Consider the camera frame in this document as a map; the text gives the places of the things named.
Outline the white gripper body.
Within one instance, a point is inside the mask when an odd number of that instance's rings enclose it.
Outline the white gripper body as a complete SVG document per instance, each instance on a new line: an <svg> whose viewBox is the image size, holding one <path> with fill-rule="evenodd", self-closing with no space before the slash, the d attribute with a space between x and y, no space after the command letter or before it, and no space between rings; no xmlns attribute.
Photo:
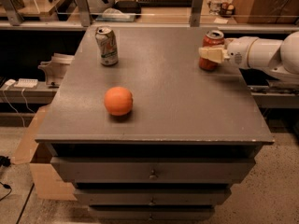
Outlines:
<svg viewBox="0 0 299 224"><path fill-rule="evenodd" d="M249 50L256 40L256 36L242 36L230 41L226 47L229 63L241 69L249 69Z"/></svg>

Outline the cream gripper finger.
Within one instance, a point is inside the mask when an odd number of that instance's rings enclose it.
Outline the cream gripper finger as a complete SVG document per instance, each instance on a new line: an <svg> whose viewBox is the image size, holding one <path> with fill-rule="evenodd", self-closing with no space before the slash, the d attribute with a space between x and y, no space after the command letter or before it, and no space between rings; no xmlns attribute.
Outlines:
<svg viewBox="0 0 299 224"><path fill-rule="evenodd" d="M229 55L224 46L201 47L198 49L199 55L214 63L223 63L229 59Z"/></svg>

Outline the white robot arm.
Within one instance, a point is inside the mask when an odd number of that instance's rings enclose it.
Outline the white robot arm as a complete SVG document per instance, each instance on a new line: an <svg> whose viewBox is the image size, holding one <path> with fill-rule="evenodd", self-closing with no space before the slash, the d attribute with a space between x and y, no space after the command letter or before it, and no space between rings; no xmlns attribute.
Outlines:
<svg viewBox="0 0 299 224"><path fill-rule="evenodd" d="M227 38L223 45L201 47L201 58L214 63L230 63L238 68L255 69L280 81L299 83L299 33L284 40L257 36Z"/></svg>

